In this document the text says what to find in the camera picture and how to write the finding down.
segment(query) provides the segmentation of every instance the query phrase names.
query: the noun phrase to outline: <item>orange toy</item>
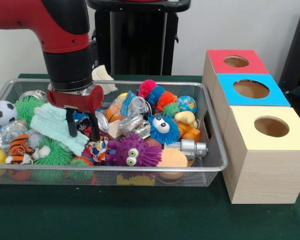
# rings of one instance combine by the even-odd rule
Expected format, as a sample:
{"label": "orange toy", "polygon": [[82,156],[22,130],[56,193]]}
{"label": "orange toy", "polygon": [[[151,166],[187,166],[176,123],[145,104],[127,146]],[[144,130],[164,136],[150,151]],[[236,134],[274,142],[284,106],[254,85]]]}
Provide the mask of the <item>orange toy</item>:
{"label": "orange toy", "polygon": [[109,121],[109,123],[112,123],[116,120],[122,120],[125,117],[120,114],[120,105],[111,105],[105,112],[105,117]]}
{"label": "orange toy", "polygon": [[158,112],[162,112],[165,106],[167,106],[168,104],[175,103],[177,99],[178,97],[176,95],[173,95],[171,92],[169,91],[164,92],[159,98],[159,101],[156,106],[156,110]]}
{"label": "orange toy", "polygon": [[201,131],[195,129],[194,127],[184,124],[183,122],[178,122],[178,129],[180,131],[180,138],[182,139],[191,139],[195,142],[199,142]]}

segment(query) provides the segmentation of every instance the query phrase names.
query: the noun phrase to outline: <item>metal basket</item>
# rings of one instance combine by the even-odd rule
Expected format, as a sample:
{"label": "metal basket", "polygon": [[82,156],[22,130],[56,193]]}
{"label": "metal basket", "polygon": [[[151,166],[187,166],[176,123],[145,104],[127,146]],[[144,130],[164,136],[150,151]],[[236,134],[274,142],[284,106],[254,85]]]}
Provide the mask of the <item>metal basket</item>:
{"label": "metal basket", "polygon": [[[110,106],[121,93],[129,90],[136,92],[141,82],[136,81],[98,81],[102,84],[114,84],[117,91],[104,96],[103,109]],[[0,100],[15,103],[19,96],[30,90],[46,91],[49,80],[16,79],[2,88]],[[0,184],[24,185],[136,185],[136,186],[178,186],[207,187],[218,172],[227,167],[228,160],[225,147],[218,129],[212,103],[206,87],[200,83],[160,82],[167,91],[177,96],[191,96],[197,102],[196,119],[200,122],[200,141],[207,143],[206,157],[197,157],[191,167],[125,167],[125,166],[70,166],[70,165],[10,165],[0,164]],[[25,175],[25,181],[16,178],[16,174]],[[82,180],[71,178],[72,174],[83,175]],[[173,180],[162,179],[163,174],[170,174]]]}

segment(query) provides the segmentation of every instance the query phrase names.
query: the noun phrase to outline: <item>green spiky ball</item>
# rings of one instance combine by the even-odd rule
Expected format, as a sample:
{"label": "green spiky ball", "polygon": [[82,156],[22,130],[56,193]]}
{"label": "green spiky ball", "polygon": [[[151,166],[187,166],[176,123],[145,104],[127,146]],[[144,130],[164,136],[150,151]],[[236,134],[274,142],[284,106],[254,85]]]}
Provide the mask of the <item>green spiky ball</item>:
{"label": "green spiky ball", "polygon": [[[77,156],[70,162],[71,166],[77,166],[77,167],[86,167],[86,166],[92,166],[92,163],[90,160],[85,156]],[[82,170],[70,170],[69,171],[69,177],[74,180],[79,181],[87,181],[91,180],[93,175],[93,171],[82,171]]]}
{"label": "green spiky ball", "polygon": [[178,104],[173,102],[165,106],[162,113],[173,118],[177,113],[180,113],[180,109]]}
{"label": "green spiky ball", "polygon": [[70,151],[65,151],[60,143],[51,138],[45,137],[39,144],[38,148],[42,146],[48,146],[51,152],[48,156],[44,158],[39,158],[34,161],[37,165],[69,165],[72,160],[73,153]]}
{"label": "green spiky ball", "polygon": [[26,121],[30,126],[31,120],[35,115],[35,108],[41,107],[44,103],[33,96],[26,96],[15,102],[14,106],[18,112],[18,119]]}

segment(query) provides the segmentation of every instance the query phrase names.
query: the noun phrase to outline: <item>stacked wooden boxes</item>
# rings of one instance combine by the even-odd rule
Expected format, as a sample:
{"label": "stacked wooden boxes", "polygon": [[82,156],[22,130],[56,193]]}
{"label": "stacked wooden boxes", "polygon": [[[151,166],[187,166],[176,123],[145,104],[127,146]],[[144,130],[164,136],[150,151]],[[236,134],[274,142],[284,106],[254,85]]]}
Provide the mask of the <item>stacked wooden boxes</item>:
{"label": "stacked wooden boxes", "polygon": [[208,50],[208,88],[228,155],[233,204],[291,204],[300,193],[300,118],[253,50]]}

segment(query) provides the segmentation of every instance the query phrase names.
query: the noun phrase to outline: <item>metal cylinder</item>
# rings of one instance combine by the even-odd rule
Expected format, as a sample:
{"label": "metal cylinder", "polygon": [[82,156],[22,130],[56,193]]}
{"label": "metal cylinder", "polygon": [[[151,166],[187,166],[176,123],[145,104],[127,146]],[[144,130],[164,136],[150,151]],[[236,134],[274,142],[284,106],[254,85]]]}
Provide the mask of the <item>metal cylinder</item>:
{"label": "metal cylinder", "polygon": [[195,142],[190,139],[181,139],[181,142],[174,142],[172,144],[164,144],[164,149],[178,149],[183,152],[186,158],[191,161],[196,157],[204,158],[207,155],[208,148],[204,142]]}

